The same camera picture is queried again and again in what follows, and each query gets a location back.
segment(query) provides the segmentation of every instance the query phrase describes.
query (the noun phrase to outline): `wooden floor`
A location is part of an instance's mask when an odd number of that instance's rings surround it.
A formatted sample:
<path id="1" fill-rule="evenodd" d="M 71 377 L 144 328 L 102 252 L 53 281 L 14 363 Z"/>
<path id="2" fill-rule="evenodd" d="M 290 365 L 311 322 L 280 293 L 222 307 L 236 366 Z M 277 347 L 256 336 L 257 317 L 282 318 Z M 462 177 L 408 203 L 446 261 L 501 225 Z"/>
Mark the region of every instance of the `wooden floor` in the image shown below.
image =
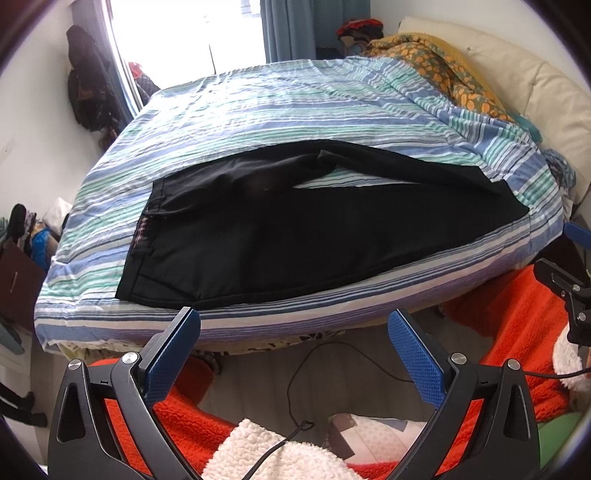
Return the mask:
<path id="1" fill-rule="evenodd" d="M 490 348 L 491 339 L 442 319 L 433 309 L 414 317 L 427 333 L 436 335 L 449 352 L 462 352 L 477 362 Z M 332 340 L 359 348 L 399 377 L 408 378 L 392 347 L 385 325 L 350 330 Z M 271 352 L 228 356 L 200 407 L 234 423 L 243 418 L 288 435 L 295 425 L 288 414 L 287 385 L 306 354 L 318 345 L 308 341 Z M 336 413 L 427 420 L 433 409 L 422 402 L 414 384 L 398 382 L 353 349 L 327 345 L 315 351 L 295 378 L 291 389 L 293 413 L 298 421 L 316 427 L 298 434 L 299 441 L 321 444 L 327 418 Z"/>

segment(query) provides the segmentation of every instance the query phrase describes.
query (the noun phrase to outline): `metal screw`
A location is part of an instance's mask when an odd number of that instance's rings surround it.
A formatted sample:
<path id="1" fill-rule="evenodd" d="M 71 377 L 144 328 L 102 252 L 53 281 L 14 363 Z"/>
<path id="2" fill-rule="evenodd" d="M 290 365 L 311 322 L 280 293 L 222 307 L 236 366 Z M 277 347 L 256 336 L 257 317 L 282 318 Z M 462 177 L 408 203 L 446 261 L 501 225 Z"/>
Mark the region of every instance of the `metal screw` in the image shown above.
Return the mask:
<path id="1" fill-rule="evenodd" d="M 121 357 L 121 360 L 123 360 L 123 363 L 125 364 L 132 364 L 138 360 L 138 354 L 135 352 L 127 352 Z"/>
<path id="2" fill-rule="evenodd" d="M 507 366 L 512 370 L 519 370 L 521 368 L 521 364 L 514 358 L 509 358 L 509 360 L 507 360 Z"/>
<path id="3" fill-rule="evenodd" d="M 76 370 L 77 368 L 80 368 L 81 365 L 82 365 L 82 360 L 79 360 L 76 358 L 68 364 L 68 368 L 70 370 Z"/>
<path id="4" fill-rule="evenodd" d="M 453 353 L 452 354 L 452 362 L 458 365 L 463 365 L 468 361 L 466 355 L 463 353 Z"/>

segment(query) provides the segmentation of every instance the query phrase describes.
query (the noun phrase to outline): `gray floor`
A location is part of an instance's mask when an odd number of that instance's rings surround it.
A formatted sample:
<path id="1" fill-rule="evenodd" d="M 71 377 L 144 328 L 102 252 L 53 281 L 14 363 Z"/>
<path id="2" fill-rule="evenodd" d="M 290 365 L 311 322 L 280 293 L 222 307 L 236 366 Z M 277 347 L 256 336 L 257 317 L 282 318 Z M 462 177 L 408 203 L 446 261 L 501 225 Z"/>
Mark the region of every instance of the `gray floor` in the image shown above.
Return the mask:
<path id="1" fill-rule="evenodd" d="M 448 351 L 463 352 L 472 361 L 478 361 L 492 344 L 490 339 L 441 318 L 433 309 L 417 312 L 414 317 Z M 407 377 L 385 325 L 350 330 L 331 340 L 351 343 L 392 374 Z M 289 434 L 294 424 L 288 415 L 287 384 L 315 345 L 318 342 L 311 340 L 276 351 L 222 358 L 222 374 L 214 380 L 200 407 L 234 423 L 247 417 L 270 430 Z M 45 412 L 50 421 L 66 365 L 64 357 L 45 353 L 39 345 L 33 348 L 31 388 L 37 399 L 35 410 Z M 292 403 L 298 421 L 316 423 L 309 432 L 300 433 L 298 440 L 317 444 L 324 439 L 327 418 L 335 413 L 427 420 L 432 412 L 414 385 L 392 380 L 342 345 L 325 346 L 312 354 L 294 381 Z M 36 431 L 41 455 L 47 459 L 49 429 Z"/>

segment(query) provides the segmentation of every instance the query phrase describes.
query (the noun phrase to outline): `curtain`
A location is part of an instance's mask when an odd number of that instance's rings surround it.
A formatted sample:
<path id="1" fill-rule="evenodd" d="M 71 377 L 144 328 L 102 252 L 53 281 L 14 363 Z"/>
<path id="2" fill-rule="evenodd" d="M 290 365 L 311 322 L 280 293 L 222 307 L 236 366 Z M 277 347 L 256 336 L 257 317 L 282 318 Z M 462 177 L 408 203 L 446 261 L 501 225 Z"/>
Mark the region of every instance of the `curtain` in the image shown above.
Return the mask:
<path id="1" fill-rule="evenodd" d="M 267 62 L 316 58 L 311 0 L 261 0 Z"/>
<path id="2" fill-rule="evenodd" d="M 104 0 L 76 0 L 71 5 L 74 24 L 82 27 L 89 33 L 101 50 L 101 53 L 110 61 L 108 70 L 108 83 L 115 95 L 115 100 L 121 112 L 119 127 L 123 130 L 138 114 L 139 107 L 133 97 L 133 92 L 125 73 L 122 71 L 122 60 L 119 51 L 113 50 L 111 25 L 106 23 Z"/>
<path id="3" fill-rule="evenodd" d="M 369 0 L 313 0 L 314 37 L 317 48 L 336 48 L 343 45 L 336 31 L 349 20 L 371 18 Z"/>

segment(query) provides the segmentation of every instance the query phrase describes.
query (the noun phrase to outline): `yellow blanket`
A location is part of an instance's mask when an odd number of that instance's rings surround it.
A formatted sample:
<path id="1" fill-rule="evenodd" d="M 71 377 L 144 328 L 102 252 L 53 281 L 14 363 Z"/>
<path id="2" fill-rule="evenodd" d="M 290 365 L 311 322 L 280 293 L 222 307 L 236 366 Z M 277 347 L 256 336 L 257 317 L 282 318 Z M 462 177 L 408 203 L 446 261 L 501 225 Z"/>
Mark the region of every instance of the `yellow blanket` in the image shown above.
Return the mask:
<path id="1" fill-rule="evenodd" d="M 372 40 L 366 55 L 403 60 L 455 105 L 500 120 L 514 121 L 467 58 L 441 38 L 421 33 L 392 35 Z"/>

